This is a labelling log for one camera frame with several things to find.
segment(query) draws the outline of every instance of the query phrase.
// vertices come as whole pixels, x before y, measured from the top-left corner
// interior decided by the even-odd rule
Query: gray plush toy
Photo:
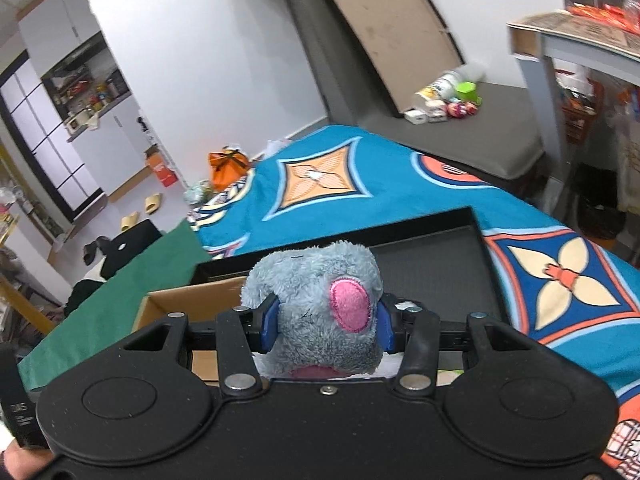
[[[378,366],[382,280],[367,248],[337,242],[271,253],[249,273],[242,305],[257,308],[271,292],[280,300],[278,338],[270,352],[256,356],[261,375],[346,377]]]

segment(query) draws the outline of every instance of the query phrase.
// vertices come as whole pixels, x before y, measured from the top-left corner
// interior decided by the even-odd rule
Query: kitchen cabinet
[[[89,7],[89,0],[63,0],[66,12],[80,43],[84,43],[100,32],[100,25]]]
[[[88,0],[44,0],[18,27],[38,76],[100,32]]]
[[[151,147],[146,135],[142,132],[138,117],[140,117],[140,106],[136,99],[131,96],[113,109],[114,120],[124,131],[127,139],[136,150],[136,153],[145,161],[145,152]]]
[[[80,46],[63,0],[44,0],[18,26],[40,77]]]
[[[123,103],[100,118],[97,130],[85,130],[72,141],[94,180],[108,195],[145,167],[140,157],[115,120]]]

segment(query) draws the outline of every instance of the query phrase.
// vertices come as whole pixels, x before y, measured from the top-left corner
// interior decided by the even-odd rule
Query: hand
[[[15,440],[4,452],[4,467],[15,480],[28,480],[52,460],[48,449],[23,449]]]

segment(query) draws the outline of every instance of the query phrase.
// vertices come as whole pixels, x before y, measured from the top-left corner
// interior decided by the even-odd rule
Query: blue bedsheet
[[[467,205],[511,323],[609,383],[621,419],[606,461],[640,471],[640,274],[532,206],[382,137],[329,126],[260,163],[190,222],[222,258]]]

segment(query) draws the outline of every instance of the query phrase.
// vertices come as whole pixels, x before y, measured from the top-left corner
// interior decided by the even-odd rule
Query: orange plastic bag
[[[211,185],[219,193],[249,171],[251,163],[240,150],[225,147],[221,153],[209,153]]]

